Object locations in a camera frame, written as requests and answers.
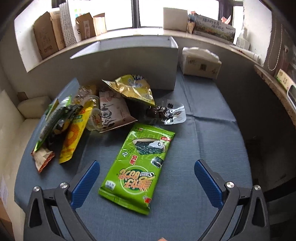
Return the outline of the tissue pack in plastic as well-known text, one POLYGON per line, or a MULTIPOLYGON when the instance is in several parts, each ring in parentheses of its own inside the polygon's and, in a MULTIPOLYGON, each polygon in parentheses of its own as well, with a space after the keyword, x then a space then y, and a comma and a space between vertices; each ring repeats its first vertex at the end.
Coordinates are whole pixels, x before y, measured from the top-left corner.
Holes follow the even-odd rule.
POLYGON ((208 49, 184 47, 179 61, 184 75, 217 79, 222 62, 208 49))

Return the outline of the green white small box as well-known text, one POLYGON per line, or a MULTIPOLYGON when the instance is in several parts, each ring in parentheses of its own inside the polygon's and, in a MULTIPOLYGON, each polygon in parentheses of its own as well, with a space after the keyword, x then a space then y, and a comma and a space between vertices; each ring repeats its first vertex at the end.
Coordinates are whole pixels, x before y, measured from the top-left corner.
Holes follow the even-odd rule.
POLYGON ((288 76, 282 69, 280 69, 276 75, 276 80, 281 84, 281 86, 288 91, 291 86, 295 86, 294 81, 292 78, 288 76))

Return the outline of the printed landscape gift box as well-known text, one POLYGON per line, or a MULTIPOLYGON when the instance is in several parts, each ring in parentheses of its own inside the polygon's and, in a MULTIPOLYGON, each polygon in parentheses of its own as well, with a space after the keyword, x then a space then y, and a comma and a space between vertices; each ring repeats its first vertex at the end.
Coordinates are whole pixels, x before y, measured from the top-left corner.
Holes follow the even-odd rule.
POLYGON ((188 21, 195 22, 194 35, 212 35, 231 44, 234 42, 236 30, 231 25, 198 14, 189 14, 188 21))

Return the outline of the green seaweed snack bag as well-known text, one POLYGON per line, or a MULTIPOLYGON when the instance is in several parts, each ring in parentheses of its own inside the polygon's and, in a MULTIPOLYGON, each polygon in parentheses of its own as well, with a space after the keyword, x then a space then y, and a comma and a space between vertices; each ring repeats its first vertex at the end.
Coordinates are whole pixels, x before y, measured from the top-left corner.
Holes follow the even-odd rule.
POLYGON ((148 215, 154 189, 175 133, 135 123, 107 173, 100 196, 148 215))

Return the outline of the small woven basket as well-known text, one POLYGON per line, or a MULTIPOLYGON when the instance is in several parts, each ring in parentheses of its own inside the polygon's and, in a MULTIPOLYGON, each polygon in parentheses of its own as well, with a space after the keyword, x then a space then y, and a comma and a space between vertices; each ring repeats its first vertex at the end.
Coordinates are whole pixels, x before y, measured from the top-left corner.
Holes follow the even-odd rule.
POLYGON ((187 32, 192 34, 194 32, 195 22, 188 21, 187 22, 187 32))

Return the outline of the polka dot paper bag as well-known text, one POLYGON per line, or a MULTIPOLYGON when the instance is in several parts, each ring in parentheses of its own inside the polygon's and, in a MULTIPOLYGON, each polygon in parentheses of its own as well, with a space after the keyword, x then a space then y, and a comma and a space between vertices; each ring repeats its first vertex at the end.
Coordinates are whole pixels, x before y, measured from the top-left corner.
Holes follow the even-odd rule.
POLYGON ((65 1, 64 3, 59 4, 59 9, 60 9, 60 22, 61 22, 64 42, 66 47, 69 47, 71 45, 76 44, 77 41, 74 35, 74 30, 71 22, 68 1, 65 1))

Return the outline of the yellow spicy strip bag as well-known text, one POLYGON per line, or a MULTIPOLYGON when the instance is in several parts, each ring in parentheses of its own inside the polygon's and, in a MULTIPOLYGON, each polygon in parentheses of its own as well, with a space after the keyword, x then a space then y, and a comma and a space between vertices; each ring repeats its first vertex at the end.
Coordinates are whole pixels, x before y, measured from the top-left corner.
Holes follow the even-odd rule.
POLYGON ((70 124, 69 131, 63 142, 63 147, 59 157, 59 164, 69 161, 79 143, 79 140, 84 132, 88 119, 90 117, 92 108, 84 106, 81 111, 74 117, 70 124))

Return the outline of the black silver snack bag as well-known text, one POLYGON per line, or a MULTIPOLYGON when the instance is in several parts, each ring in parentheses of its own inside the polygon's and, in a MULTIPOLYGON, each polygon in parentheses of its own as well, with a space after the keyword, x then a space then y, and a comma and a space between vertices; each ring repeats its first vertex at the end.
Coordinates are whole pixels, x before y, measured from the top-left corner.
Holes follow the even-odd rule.
POLYGON ((184 123, 187 119, 185 106, 175 100, 166 99, 161 105, 149 106, 144 111, 143 119, 146 123, 154 125, 176 125, 184 123))

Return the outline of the white spray bottle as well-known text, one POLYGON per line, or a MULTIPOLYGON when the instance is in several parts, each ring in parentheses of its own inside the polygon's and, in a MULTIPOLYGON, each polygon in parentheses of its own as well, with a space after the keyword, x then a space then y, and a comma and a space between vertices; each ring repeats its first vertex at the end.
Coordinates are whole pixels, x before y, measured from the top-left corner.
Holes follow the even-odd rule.
POLYGON ((249 50, 250 42, 247 40, 247 28, 243 27, 237 40, 236 40, 236 47, 249 50))

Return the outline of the blue table cloth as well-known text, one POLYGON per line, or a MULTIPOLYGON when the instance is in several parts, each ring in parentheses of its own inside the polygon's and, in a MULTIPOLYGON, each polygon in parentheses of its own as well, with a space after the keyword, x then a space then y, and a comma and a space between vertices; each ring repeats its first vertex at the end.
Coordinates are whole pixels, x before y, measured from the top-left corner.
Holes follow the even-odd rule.
POLYGON ((53 159, 38 172, 31 151, 34 131, 18 169, 14 200, 25 209, 35 186, 56 188, 70 181, 87 164, 100 163, 100 175, 77 212, 97 240, 197 240, 217 210, 199 184, 194 164, 205 160, 224 180, 240 187, 252 186, 244 141, 228 104, 216 84, 177 73, 172 92, 154 92, 154 98, 184 104, 184 123, 166 126, 175 133, 154 191, 149 215, 123 208, 98 194, 98 189, 118 155, 132 126, 105 133, 84 131, 73 158, 64 164, 53 159))

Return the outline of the white tube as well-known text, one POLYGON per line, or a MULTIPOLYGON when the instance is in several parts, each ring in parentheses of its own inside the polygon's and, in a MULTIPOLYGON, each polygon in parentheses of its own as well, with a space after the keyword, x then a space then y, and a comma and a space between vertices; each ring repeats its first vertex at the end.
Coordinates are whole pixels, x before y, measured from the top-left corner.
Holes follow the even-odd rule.
POLYGON ((236 45, 232 45, 232 48, 236 49, 237 51, 245 54, 246 56, 248 56, 249 58, 253 59, 254 61, 256 61, 257 63, 260 63, 260 56, 252 51, 249 51, 247 49, 243 49, 240 47, 237 47, 236 45))

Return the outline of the beige checkered pastry packet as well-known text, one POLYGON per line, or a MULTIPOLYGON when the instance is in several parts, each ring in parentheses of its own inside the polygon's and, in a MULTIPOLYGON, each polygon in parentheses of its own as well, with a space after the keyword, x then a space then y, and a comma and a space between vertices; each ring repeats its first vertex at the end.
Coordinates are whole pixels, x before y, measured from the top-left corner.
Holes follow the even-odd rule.
POLYGON ((55 153, 45 147, 41 147, 37 151, 32 151, 31 155, 35 161, 38 173, 41 173, 48 162, 55 157, 55 153))

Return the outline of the gold yellow chip bag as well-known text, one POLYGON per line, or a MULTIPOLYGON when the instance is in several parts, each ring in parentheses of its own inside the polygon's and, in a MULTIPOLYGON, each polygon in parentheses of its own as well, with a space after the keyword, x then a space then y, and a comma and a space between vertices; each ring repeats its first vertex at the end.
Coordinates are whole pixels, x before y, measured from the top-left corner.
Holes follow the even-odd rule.
POLYGON ((124 75, 116 80, 102 80, 109 88, 122 96, 155 106, 152 90, 146 79, 141 75, 124 75))

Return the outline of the green striped snack bag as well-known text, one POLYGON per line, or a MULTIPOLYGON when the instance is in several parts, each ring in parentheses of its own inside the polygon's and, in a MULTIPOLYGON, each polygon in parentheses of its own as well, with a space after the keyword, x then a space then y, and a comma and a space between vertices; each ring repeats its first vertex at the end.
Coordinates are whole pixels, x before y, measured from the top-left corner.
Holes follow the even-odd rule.
POLYGON ((40 131, 32 153, 37 152, 41 148, 52 146, 58 136, 68 129, 75 115, 79 114, 81 110, 82 105, 72 103, 71 95, 64 98, 61 102, 56 99, 50 105, 45 125, 40 131))

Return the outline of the white foam box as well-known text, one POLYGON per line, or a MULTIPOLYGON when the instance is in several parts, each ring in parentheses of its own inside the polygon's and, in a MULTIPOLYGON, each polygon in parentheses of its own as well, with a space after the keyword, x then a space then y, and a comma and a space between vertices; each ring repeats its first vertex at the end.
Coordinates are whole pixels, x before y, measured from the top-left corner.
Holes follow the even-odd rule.
POLYGON ((163 29, 187 31, 188 12, 184 9, 163 8, 163 29))

